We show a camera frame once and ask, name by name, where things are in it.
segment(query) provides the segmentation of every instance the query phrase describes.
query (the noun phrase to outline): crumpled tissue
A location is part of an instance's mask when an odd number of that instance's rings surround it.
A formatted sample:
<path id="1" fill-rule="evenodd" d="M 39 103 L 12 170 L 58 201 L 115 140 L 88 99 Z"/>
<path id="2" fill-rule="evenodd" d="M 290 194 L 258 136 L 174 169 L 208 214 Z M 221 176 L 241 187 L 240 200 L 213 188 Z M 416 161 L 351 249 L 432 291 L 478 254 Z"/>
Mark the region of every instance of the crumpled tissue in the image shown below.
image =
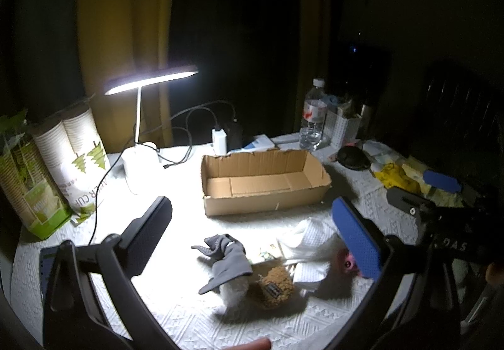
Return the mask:
<path id="1" fill-rule="evenodd" d="M 294 285 L 309 291 L 318 289 L 329 273 L 332 258 L 344 246 L 333 224 L 315 218 L 304 219 L 277 240 L 284 264 L 296 264 Z"/>

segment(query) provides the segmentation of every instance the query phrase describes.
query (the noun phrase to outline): yellow curtain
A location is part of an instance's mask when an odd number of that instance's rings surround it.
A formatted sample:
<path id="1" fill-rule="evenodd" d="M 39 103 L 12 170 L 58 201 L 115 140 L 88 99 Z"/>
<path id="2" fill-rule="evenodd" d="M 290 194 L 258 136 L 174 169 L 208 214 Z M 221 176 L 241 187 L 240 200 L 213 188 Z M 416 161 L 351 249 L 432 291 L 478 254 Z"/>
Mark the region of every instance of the yellow curtain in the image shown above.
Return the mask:
<path id="1" fill-rule="evenodd" d="M 167 66 L 171 0 L 77 0 L 79 55 L 86 94 L 108 152 L 119 152 L 133 135 L 135 94 L 105 97 L 115 77 Z M 169 123 L 167 83 L 142 91 L 142 131 Z M 171 126 L 143 140 L 171 144 Z"/>
<path id="2" fill-rule="evenodd" d="M 299 74 L 294 127 L 299 128 L 304 96 L 317 76 L 327 77 L 330 0 L 300 0 Z"/>

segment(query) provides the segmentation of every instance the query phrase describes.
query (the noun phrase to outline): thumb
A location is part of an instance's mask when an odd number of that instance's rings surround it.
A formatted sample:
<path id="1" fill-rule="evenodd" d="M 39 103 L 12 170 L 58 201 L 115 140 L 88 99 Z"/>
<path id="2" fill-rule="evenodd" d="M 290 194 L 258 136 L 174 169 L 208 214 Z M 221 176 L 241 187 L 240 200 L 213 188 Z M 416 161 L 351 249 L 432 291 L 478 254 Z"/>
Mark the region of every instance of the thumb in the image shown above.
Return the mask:
<path id="1" fill-rule="evenodd" d="M 226 350 L 271 350 L 271 342 L 267 337 L 254 340 L 251 343 L 239 346 L 226 347 Z"/>

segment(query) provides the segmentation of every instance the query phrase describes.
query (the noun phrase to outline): white power adapter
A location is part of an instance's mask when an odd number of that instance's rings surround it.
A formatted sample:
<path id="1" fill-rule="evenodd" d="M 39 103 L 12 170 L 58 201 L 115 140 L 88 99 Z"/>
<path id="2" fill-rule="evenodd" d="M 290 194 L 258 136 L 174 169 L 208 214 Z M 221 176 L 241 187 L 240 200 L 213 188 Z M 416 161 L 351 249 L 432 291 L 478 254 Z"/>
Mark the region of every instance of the white power adapter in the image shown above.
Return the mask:
<path id="1" fill-rule="evenodd" d="M 222 128 L 216 127 L 212 129 L 212 142 L 214 144 L 215 155 L 226 155 L 227 154 L 227 146 L 226 146 L 226 133 Z"/>

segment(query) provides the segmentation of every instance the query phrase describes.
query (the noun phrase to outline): pink object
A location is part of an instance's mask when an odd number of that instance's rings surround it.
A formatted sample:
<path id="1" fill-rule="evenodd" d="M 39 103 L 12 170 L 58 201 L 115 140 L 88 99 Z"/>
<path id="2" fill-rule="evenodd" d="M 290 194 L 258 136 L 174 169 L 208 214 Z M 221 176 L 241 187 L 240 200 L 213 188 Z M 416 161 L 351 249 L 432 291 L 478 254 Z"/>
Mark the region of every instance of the pink object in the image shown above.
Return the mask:
<path id="1" fill-rule="evenodd" d="M 354 256 L 348 251 L 348 249 L 342 249 L 339 251 L 336 260 L 338 268 L 343 273 L 363 276 L 362 272 L 357 267 L 357 262 L 355 262 Z"/>

